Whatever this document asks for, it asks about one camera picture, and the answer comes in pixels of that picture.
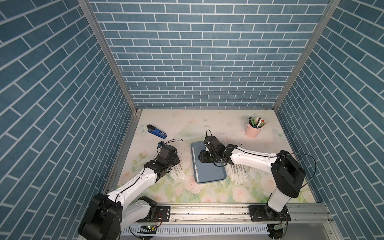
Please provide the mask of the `wrapped straw pile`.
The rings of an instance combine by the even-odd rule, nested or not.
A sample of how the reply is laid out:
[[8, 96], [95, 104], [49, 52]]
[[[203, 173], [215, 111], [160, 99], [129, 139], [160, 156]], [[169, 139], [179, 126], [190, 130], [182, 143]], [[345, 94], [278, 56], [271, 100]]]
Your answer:
[[185, 181], [187, 179], [187, 176], [185, 175], [180, 165], [173, 166], [169, 174], [174, 181]]
[[227, 176], [235, 185], [248, 183], [254, 179], [253, 171], [249, 166], [228, 164], [225, 168]]

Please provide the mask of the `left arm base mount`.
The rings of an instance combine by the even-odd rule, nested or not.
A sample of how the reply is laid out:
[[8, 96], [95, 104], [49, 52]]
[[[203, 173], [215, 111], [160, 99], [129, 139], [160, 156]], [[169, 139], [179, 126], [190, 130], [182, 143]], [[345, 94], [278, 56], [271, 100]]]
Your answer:
[[170, 214], [170, 206], [157, 206], [156, 208], [151, 208], [148, 215], [144, 219], [137, 220], [136, 223], [168, 223]]

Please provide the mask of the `pink pen cup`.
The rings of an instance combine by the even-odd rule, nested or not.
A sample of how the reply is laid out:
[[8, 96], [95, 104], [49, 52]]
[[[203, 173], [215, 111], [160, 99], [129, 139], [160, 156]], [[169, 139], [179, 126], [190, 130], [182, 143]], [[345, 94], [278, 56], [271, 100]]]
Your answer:
[[261, 132], [261, 128], [254, 128], [250, 124], [246, 125], [245, 135], [250, 139], [255, 139]]

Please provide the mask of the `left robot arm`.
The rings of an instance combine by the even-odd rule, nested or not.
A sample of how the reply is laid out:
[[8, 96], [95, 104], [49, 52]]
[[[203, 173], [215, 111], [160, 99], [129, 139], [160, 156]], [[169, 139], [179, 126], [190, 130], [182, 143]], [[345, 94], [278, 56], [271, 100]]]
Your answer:
[[90, 201], [78, 228], [86, 240], [117, 240], [124, 228], [138, 220], [154, 218], [157, 202], [144, 196], [135, 199], [147, 188], [164, 177], [178, 165], [178, 151], [163, 145], [155, 159], [126, 184], [107, 194], [98, 193]]

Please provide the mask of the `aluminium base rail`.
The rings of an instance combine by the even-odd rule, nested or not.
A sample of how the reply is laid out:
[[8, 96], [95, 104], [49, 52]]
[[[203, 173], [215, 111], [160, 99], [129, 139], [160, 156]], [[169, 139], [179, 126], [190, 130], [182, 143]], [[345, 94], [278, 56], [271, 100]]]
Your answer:
[[[266, 218], [264, 204], [158, 204], [157, 224], [273, 224]], [[276, 224], [328, 224], [334, 220], [325, 204], [288, 203]]]

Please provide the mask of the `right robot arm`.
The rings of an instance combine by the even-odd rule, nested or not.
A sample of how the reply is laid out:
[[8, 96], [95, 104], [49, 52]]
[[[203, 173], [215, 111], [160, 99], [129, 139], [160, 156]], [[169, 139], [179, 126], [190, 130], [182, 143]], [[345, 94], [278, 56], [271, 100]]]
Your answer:
[[215, 136], [207, 136], [205, 149], [199, 153], [202, 163], [243, 165], [273, 176], [275, 189], [265, 206], [265, 212], [281, 213], [288, 201], [299, 196], [306, 177], [303, 167], [291, 153], [281, 150], [277, 154], [260, 153], [237, 145], [225, 146]]

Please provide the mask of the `blue storage tray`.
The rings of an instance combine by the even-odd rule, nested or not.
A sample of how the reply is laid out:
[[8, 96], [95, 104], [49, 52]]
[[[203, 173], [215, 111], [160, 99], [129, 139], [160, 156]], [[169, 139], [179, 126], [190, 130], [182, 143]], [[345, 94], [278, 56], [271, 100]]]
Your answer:
[[203, 142], [194, 142], [191, 144], [193, 159], [194, 178], [197, 184], [208, 184], [220, 182], [227, 178], [226, 169], [223, 164], [201, 163], [198, 156], [202, 150], [205, 150]]

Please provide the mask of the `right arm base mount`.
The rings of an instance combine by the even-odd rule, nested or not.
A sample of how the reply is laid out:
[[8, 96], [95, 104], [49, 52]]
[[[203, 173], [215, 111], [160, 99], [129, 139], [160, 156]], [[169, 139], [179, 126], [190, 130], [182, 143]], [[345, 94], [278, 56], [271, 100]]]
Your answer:
[[284, 206], [281, 212], [275, 212], [267, 205], [250, 205], [250, 217], [252, 222], [289, 222], [290, 213], [287, 206]]

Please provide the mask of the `right wrapped straw pile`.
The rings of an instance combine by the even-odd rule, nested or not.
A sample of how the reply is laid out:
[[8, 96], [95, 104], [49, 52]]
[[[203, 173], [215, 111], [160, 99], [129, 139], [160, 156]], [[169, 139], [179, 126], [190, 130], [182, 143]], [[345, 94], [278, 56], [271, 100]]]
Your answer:
[[235, 185], [248, 183], [254, 179], [253, 171], [249, 166], [228, 164], [225, 168], [227, 176]]

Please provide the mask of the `left wrapped straw pile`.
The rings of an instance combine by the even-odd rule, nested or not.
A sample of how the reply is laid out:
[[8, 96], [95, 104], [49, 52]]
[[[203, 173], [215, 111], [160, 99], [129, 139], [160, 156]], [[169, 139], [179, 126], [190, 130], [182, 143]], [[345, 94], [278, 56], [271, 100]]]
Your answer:
[[174, 181], [185, 181], [187, 179], [187, 176], [185, 175], [180, 165], [173, 166], [169, 174]]

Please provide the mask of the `pens in cup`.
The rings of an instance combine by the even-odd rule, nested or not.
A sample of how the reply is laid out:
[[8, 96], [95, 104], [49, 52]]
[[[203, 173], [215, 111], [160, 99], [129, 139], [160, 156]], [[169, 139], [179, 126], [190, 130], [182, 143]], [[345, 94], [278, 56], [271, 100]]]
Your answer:
[[249, 125], [254, 129], [261, 129], [263, 126], [265, 126], [268, 122], [266, 122], [263, 118], [260, 117], [249, 117], [248, 119]]

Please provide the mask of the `blue stapler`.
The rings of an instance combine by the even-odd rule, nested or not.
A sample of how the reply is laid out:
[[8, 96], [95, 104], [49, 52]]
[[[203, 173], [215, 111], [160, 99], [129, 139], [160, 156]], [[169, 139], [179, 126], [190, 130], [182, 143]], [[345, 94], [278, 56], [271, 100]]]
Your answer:
[[155, 126], [153, 125], [147, 125], [147, 128], [148, 128], [148, 132], [150, 134], [153, 134], [161, 139], [166, 139], [167, 138], [167, 134], [161, 130], [159, 130], [158, 128], [156, 128]]

